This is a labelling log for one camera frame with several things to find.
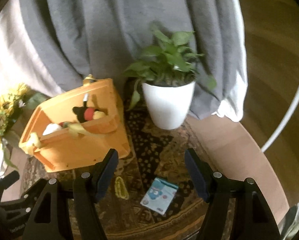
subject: green leaf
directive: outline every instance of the green leaf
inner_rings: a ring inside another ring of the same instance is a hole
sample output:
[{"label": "green leaf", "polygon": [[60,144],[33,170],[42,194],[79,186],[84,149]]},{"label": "green leaf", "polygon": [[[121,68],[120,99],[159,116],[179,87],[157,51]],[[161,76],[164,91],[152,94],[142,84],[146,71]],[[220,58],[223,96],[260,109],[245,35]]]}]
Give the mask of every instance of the green leaf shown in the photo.
[{"label": "green leaf", "polygon": [[148,46],[143,49],[141,57],[153,57],[161,54],[163,50],[159,46]]},{"label": "green leaf", "polygon": [[25,108],[33,110],[38,107],[41,103],[46,101],[48,97],[40,92],[36,92],[33,96],[31,96],[27,102],[25,103]]},{"label": "green leaf", "polygon": [[196,58],[196,57],[197,57],[196,53],[186,53],[186,54],[184,54],[185,59]]},{"label": "green leaf", "polygon": [[160,30],[153,30],[153,35],[161,41],[165,41],[167,43],[172,43],[171,39],[163,34]]},{"label": "green leaf", "polygon": [[173,33],[171,39],[173,40],[175,46],[180,46],[187,44],[193,34],[194,32],[175,32]]},{"label": "green leaf", "polygon": [[166,50],[166,45],[165,44],[169,44],[167,42],[163,42],[161,40],[157,40],[158,41],[158,45],[161,47],[162,50]]},{"label": "green leaf", "polygon": [[11,166],[12,168],[18,170],[17,166],[14,163],[12,163],[11,160],[8,158],[5,147],[3,147],[3,152],[4,152],[3,158],[4,158],[4,161],[6,162],[6,164],[8,166]]},{"label": "green leaf", "polygon": [[183,60],[182,55],[180,53],[175,53],[174,55],[165,54],[167,61],[170,65],[174,66],[175,70],[180,70],[183,72],[189,72],[190,68],[187,66],[186,61]]},{"label": "green leaf", "polygon": [[208,76],[207,88],[209,90],[213,90],[216,86],[217,86],[216,79],[212,75]]},{"label": "green leaf", "polygon": [[129,67],[127,68],[127,70],[130,69],[130,70],[134,70],[134,71],[138,72],[138,71],[142,71],[142,70],[148,69],[148,68],[149,68],[149,66],[146,65],[145,61],[137,61],[137,62],[130,64]]},{"label": "green leaf", "polygon": [[131,103],[127,111],[133,109],[136,106],[136,104],[139,102],[139,100],[140,100],[140,94],[137,92],[137,90],[134,90],[133,95],[131,97]]},{"label": "green leaf", "polygon": [[192,69],[195,69],[195,66],[191,63],[187,63],[187,66],[192,70]]},{"label": "green leaf", "polygon": [[178,47],[178,48],[177,48],[177,51],[178,51],[179,53],[183,53],[183,52],[185,52],[186,50],[190,50],[190,51],[192,51],[192,49],[191,49],[190,47],[186,47],[186,46],[181,46],[181,47]]},{"label": "green leaf", "polygon": [[139,72],[139,75],[145,78],[147,81],[153,81],[155,79],[155,74],[150,69],[145,69]]},{"label": "green leaf", "polygon": [[165,43],[165,51],[169,54],[175,54],[177,52],[177,47],[172,44]]},{"label": "green leaf", "polygon": [[150,69],[157,74],[160,73],[164,69],[164,66],[162,64],[159,64],[154,61],[148,62],[148,65],[150,66]]},{"label": "green leaf", "polygon": [[126,69],[123,74],[125,77],[139,77],[139,74],[131,69]]}]

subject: white cable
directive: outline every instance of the white cable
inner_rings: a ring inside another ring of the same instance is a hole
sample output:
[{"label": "white cable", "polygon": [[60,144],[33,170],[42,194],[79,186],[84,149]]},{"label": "white cable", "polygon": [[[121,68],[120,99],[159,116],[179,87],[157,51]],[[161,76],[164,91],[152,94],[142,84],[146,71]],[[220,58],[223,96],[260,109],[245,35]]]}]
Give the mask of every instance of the white cable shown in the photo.
[{"label": "white cable", "polygon": [[299,103],[299,86],[297,88],[296,94],[295,94],[295,96],[293,98],[293,101],[291,102],[291,105],[288,108],[285,116],[283,117],[283,119],[282,119],[281,123],[279,124],[279,126],[276,128],[276,130],[270,136],[268,141],[262,147],[262,149],[261,149],[262,152],[265,152],[272,145],[272,143],[276,140],[276,138],[280,135],[280,133],[282,132],[282,130],[284,129],[284,127],[288,123],[289,119],[293,115],[298,103]]}]

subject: black clamp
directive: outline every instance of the black clamp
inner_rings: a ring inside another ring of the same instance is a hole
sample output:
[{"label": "black clamp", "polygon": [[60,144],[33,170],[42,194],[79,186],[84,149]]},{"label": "black clamp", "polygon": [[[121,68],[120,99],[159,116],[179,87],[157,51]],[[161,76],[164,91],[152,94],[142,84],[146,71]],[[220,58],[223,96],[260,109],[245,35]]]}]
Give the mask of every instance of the black clamp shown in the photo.
[{"label": "black clamp", "polygon": [[67,199],[73,198],[78,227],[83,240],[106,240],[95,203],[105,196],[118,165],[118,153],[110,149],[91,173],[74,181],[48,181],[28,218],[23,240],[72,240]]},{"label": "black clamp", "polygon": [[[0,179],[0,201],[3,191],[19,179],[19,173],[13,171]],[[17,200],[0,202],[0,235],[2,239],[14,239],[23,235],[26,222],[38,197],[46,185],[45,179],[38,180]]]},{"label": "black clamp", "polygon": [[186,150],[185,164],[198,196],[209,203],[196,239],[222,238],[230,198],[236,199],[231,240],[280,239],[275,218],[254,179],[238,181],[213,172],[193,149]]}]

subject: wooden floor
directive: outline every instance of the wooden floor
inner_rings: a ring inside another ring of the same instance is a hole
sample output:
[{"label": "wooden floor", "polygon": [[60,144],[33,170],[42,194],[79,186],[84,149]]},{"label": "wooden floor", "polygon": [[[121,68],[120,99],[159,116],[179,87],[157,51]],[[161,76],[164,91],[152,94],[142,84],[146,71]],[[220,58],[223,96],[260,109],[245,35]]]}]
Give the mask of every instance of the wooden floor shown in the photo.
[{"label": "wooden floor", "polygon": [[[299,85],[299,7],[294,0],[240,0],[245,23],[248,92],[242,125],[262,147]],[[265,152],[290,206],[299,201],[299,106]]]}]

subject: metal rivet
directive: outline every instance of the metal rivet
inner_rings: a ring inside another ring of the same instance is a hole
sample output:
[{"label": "metal rivet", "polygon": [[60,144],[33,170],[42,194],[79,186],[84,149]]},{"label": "metal rivet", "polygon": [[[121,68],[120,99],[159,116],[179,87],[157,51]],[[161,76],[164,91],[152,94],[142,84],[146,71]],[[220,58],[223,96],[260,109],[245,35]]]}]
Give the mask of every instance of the metal rivet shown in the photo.
[{"label": "metal rivet", "polygon": [[215,178],[221,178],[222,177],[222,174],[220,173],[220,172],[218,172],[218,171],[216,171],[216,172],[214,172],[213,173],[213,176],[215,177]]},{"label": "metal rivet", "polygon": [[57,181],[57,179],[52,178],[52,179],[50,179],[50,180],[48,181],[48,183],[51,184],[51,185],[53,185],[53,184],[56,183],[56,181]]},{"label": "metal rivet", "polygon": [[255,181],[252,178],[247,178],[246,181],[247,181],[248,184],[254,184],[255,183]]},{"label": "metal rivet", "polygon": [[89,172],[84,172],[84,173],[82,174],[82,178],[83,178],[83,179],[87,179],[90,175],[91,175],[91,174],[90,174]]}]

